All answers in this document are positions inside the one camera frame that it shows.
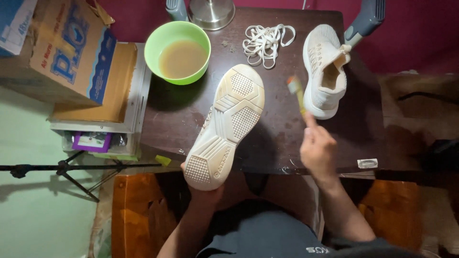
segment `sneaker sole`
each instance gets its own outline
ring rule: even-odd
[[[313,104],[313,99],[312,99],[312,72],[311,72],[311,62],[309,61],[309,55],[308,55],[308,43],[309,43],[309,36],[311,33],[308,34],[306,37],[306,40],[304,41],[303,45],[303,62],[304,66],[306,67],[306,71],[308,72],[308,84],[306,85],[306,90],[304,92],[304,97],[303,97],[303,105],[306,110],[311,112],[312,115],[316,119],[319,120],[326,120],[329,118],[332,118],[336,112],[338,111],[338,105],[334,109],[331,110],[322,110]]]
[[[258,122],[263,107],[263,81],[253,68],[240,64],[225,73],[209,124],[186,157],[184,176],[191,187],[211,191],[224,183],[237,145]]]

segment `hand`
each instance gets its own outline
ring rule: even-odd
[[[311,171],[319,187],[332,185],[338,180],[335,172],[336,141],[325,128],[318,126],[314,116],[306,112],[303,143],[300,147],[301,162]]]
[[[183,171],[185,171],[185,163],[180,165]],[[222,199],[224,185],[212,191],[201,191],[188,186],[191,192],[190,205],[199,206],[200,208],[215,209],[218,202]]]

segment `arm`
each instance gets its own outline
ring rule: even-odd
[[[190,192],[191,201],[188,209],[162,246],[157,258],[195,257],[202,249],[202,239],[207,233],[215,207],[222,197],[223,186],[213,191],[199,191],[190,187]]]
[[[301,161],[307,167],[321,192],[325,223],[338,237],[352,241],[376,238],[363,215],[349,198],[335,171],[336,141],[318,126],[310,113],[305,114],[308,126],[300,148]]]

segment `white shoelace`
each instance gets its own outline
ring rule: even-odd
[[[290,29],[293,32],[293,37],[287,43],[283,43],[282,40],[284,39],[285,30]],[[279,40],[281,46],[288,46],[290,43],[293,42],[295,39],[295,29],[292,26],[284,26],[283,24],[279,24],[276,27],[272,28],[263,28],[260,25],[249,26],[246,29],[246,36],[249,39],[245,39],[242,42],[242,47],[244,48],[244,53],[247,56],[247,62],[252,65],[256,66],[263,62],[263,66],[266,69],[271,69],[276,64],[276,57],[277,57],[277,48],[279,47]],[[271,54],[266,53],[266,49],[272,49],[273,52]],[[260,59],[258,59],[254,63],[250,63],[250,57],[254,55],[259,55]],[[272,59],[273,65],[270,67],[266,67],[265,60]]]

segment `brown liquid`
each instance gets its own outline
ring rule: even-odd
[[[199,71],[206,60],[207,53],[199,43],[179,40],[161,52],[159,70],[169,79],[185,78]]]

